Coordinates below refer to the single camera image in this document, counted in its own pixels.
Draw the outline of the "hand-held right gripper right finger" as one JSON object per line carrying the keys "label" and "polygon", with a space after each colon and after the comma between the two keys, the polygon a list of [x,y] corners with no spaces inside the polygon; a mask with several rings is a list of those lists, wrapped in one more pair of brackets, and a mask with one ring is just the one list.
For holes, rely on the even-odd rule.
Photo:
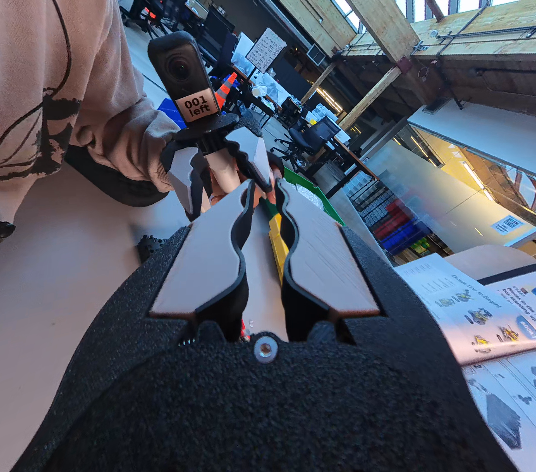
{"label": "hand-held right gripper right finger", "polygon": [[380,315],[339,222],[284,179],[276,180],[275,191],[288,250],[281,301],[289,341],[306,341],[320,321]]}

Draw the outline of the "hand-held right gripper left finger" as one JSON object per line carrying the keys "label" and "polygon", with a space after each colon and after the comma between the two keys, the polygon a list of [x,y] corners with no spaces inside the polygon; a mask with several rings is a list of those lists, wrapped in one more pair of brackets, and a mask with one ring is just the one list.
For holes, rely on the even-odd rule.
{"label": "hand-held right gripper left finger", "polygon": [[249,298],[245,256],[255,182],[244,181],[191,223],[150,309],[152,318],[198,327],[216,322],[227,341],[239,341]]}

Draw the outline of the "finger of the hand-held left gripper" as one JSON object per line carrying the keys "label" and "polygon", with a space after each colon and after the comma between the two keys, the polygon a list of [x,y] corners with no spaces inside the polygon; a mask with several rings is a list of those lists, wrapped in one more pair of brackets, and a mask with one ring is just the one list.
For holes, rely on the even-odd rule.
{"label": "finger of the hand-held left gripper", "polygon": [[238,171],[268,194],[273,189],[271,168],[260,127],[234,127],[224,138]]}
{"label": "finger of the hand-held left gripper", "polygon": [[190,221],[206,212],[210,204],[209,164],[196,146],[166,146],[161,163]]}

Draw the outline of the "black perforated building block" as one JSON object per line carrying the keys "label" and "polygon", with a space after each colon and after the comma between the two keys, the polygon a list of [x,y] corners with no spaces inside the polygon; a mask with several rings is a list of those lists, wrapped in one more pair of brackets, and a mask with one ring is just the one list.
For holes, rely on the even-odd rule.
{"label": "black perforated building block", "polygon": [[167,239],[161,239],[153,235],[144,234],[136,244],[137,254],[140,264],[143,264],[152,255],[156,254],[167,242]]}

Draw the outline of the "person's left forearm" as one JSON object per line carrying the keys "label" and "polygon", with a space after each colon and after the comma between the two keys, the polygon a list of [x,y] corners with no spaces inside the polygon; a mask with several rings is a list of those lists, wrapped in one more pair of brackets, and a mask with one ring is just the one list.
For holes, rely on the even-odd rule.
{"label": "person's left forearm", "polygon": [[172,191],[160,156],[178,126],[155,109],[132,66],[93,71],[69,145],[86,147],[94,161],[135,181]]}

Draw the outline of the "grey desk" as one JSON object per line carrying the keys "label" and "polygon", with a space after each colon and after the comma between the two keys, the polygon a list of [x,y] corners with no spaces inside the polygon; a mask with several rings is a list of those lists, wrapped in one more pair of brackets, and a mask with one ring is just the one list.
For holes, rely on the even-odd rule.
{"label": "grey desk", "polygon": [[71,166],[37,180],[1,243],[1,471],[44,419],[88,326],[139,266],[144,234],[187,224],[174,193],[146,208],[105,195]]}

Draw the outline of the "printed task sheet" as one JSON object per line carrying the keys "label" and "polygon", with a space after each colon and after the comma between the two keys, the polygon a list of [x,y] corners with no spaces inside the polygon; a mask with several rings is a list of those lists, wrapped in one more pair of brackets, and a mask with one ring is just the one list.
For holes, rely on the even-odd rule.
{"label": "printed task sheet", "polygon": [[535,271],[499,279],[488,287],[520,308],[523,317],[519,324],[527,323],[535,328]]}

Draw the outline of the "person's left hand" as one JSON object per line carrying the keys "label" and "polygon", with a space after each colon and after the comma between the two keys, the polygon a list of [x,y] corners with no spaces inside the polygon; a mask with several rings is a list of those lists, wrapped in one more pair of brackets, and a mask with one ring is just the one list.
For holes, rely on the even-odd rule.
{"label": "person's left hand", "polygon": [[271,183],[271,190],[266,193],[266,199],[268,202],[270,202],[272,205],[276,204],[276,186],[277,186],[277,180],[283,179],[285,174],[285,167],[283,164],[273,163],[270,162],[270,183]]}

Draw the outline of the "blue storage bin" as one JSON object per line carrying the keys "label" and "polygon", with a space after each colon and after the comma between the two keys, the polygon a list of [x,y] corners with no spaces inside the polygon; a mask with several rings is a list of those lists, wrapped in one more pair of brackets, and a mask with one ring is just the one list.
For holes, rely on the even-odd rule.
{"label": "blue storage bin", "polygon": [[180,112],[170,98],[165,98],[158,106],[158,110],[166,114],[180,129],[186,128]]}

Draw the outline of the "green storage bin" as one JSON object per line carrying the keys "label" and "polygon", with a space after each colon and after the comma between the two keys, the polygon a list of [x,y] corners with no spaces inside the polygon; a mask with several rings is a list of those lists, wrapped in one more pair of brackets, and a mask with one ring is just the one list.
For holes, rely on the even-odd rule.
{"label": "green storage bin", "polygon": [[[333,208],[329,200],[326,198],[325,194],[322,192],[322,190],[318,186],[314,185],[314,183],[307,180],[300,174],[294,173],[287,167],[285,167],[284,179],[291,184],[304,187],[308,191],[310,191],[312,194],[315,194],[322,201],[324,212],[328,214],[329,216],[331,216],[334,220],[338,221],[339,224],[341,224],[342,226],[345,226],[345,222],[342,220],[342,218],[339,216],[339,214]],[[273,205],[265,198],[261,198],[259,200],[258,208],[264,211],[264,214],[267,217],[268,221],[270,221],[276,214],[279,213],[276,205]]]}

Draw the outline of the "orange traffic cone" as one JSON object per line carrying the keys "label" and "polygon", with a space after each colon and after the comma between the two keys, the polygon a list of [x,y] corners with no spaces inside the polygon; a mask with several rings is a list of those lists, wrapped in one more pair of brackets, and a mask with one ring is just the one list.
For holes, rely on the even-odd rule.
{"label": "orange traffic cone", "polygon": [[216,90],[215,98],[220,109],[223,109],[226,103],[227,96],[233,88],[234,82],[237,79],[237,73],[230,74],[222,85]]}

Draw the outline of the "yellow storage bin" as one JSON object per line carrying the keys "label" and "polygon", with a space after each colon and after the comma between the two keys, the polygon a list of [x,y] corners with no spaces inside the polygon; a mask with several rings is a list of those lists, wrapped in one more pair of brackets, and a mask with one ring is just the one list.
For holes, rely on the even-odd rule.
{"label": "yellow storage bin", "polygon": [[281,235],[281,214],[276,213],[274,217],[269,221],[269,238],[272,246],[274,261],[280,280],[280,284],[283,284],[284,266],[285,260],[288,255],[289,249],[285,244]]}

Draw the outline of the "black office chair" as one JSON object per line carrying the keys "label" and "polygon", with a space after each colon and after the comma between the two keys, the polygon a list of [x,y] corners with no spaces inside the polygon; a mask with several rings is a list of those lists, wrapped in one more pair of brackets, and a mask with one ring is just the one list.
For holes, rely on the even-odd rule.
{"label": "black office chair", "polygon": [[277,147],[272,147],[270,151],[282,152],[283,155],[280,157],[282,161],[289,161],[294,172],[305,174],[307,169],[316,166],[318,162],[305,161],[303,154],[314,158],[327,142],[339,132],[341,132],[341,128],[328,116],[312,126],[307,126],[307,121],[301,117],[293,126],[288,128],[290,140],[276,139],[282,144],[287,144],[288,150],[283,151]]}

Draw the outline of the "clear plastic-wrapped bundle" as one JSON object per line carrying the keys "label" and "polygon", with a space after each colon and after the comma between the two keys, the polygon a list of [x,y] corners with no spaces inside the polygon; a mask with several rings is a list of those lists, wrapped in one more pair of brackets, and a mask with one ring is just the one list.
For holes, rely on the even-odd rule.
{"label": "clear plastic-wrapped bundle", "polygon": [[304,196],[307,200],[311,201],[320,210],[324,211],[323,201],[317,194],[313,193],[312,191],[300,184],[296,184],[295,187],[299,194]]}

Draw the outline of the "shelf of coloured storage bins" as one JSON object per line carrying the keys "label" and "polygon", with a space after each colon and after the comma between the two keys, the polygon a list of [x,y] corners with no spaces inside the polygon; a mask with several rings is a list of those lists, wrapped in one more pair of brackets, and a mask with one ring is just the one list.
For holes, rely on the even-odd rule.
{"label": "shelf of coloured storage bins", "polygon": [[394,265],[453,251],[387,186],[359,172],[343,188],[380,248]]}

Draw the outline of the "white printed sign board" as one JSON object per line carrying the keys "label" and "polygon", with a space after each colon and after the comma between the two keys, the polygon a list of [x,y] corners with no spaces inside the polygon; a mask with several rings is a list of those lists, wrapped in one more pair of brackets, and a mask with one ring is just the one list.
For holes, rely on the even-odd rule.
{"label": "white printed sign board", "polygon": [[264,74],[285,47],[287,47],[286,42],[268,27],[254,43],[245,58]]}

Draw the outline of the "open instruction booklet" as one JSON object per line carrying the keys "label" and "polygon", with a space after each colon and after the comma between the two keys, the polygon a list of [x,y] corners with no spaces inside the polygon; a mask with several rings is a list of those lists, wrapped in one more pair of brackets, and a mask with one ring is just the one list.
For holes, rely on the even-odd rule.
{"label": "open instruction booklet", "polygon": [[535,471],[535,328],[488,285],[527,265],[476,281],[446,259],[396,268],[432,314],[462,366],[487,427],[518,471]]}

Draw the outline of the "person's beige hoodie torso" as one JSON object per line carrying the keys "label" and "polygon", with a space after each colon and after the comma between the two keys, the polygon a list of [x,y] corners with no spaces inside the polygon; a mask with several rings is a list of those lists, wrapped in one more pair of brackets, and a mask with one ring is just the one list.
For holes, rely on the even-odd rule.
{"label": "person's beige hoodie torso", "polygon": [[1,224],[69,144],[112,167],[107,124],[145,100],[117,0],[1,0]]}

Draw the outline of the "blue white wall sign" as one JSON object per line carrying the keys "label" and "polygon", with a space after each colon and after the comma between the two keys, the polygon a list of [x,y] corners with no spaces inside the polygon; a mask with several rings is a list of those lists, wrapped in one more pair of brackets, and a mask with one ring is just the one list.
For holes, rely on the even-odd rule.
{"label": "blue white wall sign", "polygon": [[523,226],[526,226],[526,223],[511,214],[505,216],[503,219],[496,221],[491,225],[493,230],[497,231],[500,235],[503,236],[508,235]]}

